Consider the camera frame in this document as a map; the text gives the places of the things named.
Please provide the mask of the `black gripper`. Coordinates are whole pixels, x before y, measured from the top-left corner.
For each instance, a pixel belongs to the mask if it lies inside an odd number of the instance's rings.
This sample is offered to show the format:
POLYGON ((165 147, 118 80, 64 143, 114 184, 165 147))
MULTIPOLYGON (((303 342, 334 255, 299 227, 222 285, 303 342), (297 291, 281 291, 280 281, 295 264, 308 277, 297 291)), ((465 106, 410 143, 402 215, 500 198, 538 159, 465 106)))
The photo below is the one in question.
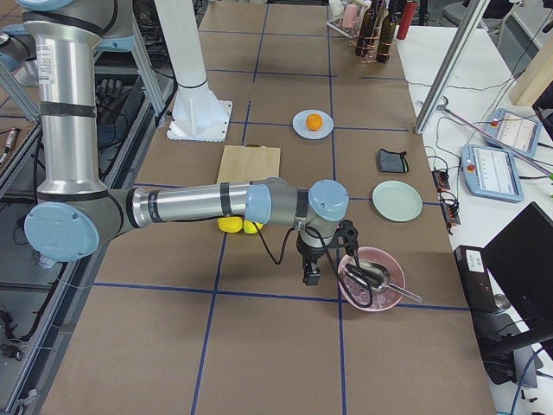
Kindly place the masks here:
POLYGON ((343 250, 347 256, 353 258, 355 264, 359 262, 359 231, 350 220, 341 220, 330 237, 324 237, 322 231, 313 226, 305 226, 298 235, 296 248, 302 255, 304 284, 317 285, 321 278, 321 269, 317 266, 318 260, 325 257, 333 271, 339 266, 333 261, 331 252, 343 250))

